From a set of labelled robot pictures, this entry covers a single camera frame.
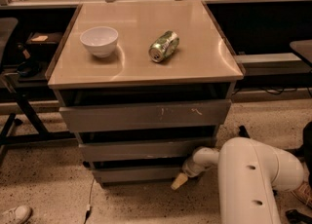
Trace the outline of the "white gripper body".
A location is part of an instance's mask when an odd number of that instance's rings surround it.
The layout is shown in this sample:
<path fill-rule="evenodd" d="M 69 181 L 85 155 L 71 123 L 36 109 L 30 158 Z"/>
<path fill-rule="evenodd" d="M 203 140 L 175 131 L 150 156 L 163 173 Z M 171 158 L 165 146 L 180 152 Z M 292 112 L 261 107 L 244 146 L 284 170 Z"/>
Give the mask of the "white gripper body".
<path fill-rule="evenodd" d="M 190 178 L 197 177 L 207 169 L 207 167 L 195 163 L 192 158 L 186 159 L 182 165 L 182 171 Z"/>

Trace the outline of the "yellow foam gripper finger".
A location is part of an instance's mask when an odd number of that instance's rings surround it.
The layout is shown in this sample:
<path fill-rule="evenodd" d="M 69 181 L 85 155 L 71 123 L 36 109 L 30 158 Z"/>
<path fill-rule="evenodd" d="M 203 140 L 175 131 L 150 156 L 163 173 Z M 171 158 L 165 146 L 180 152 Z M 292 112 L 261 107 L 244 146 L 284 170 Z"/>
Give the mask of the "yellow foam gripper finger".
<path fill-rule="evenodd" d="M 174 182 L 171 185 L 171 188 L 173 190 L 177 190 L 180 186 L 182 186 L 184 183 L 186 183 L 188 180 L 188 176 L 181 172 L 174 180 Z"/>

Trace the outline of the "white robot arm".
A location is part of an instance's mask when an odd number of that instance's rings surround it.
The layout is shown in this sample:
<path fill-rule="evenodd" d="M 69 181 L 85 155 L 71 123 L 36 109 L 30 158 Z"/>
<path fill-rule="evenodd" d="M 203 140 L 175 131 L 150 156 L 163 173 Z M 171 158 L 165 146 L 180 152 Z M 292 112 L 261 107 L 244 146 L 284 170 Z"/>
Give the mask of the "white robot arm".
<path fill-rule="evenodd" d="M 212 166 L 217 167 L 221 224 L 282 224 L 274 191 L 292 191 L 303 182 L 304 169 L 293 154 L 235 137 L 217 150 L 195 149 L 172 188 L 182 186 Z"/>

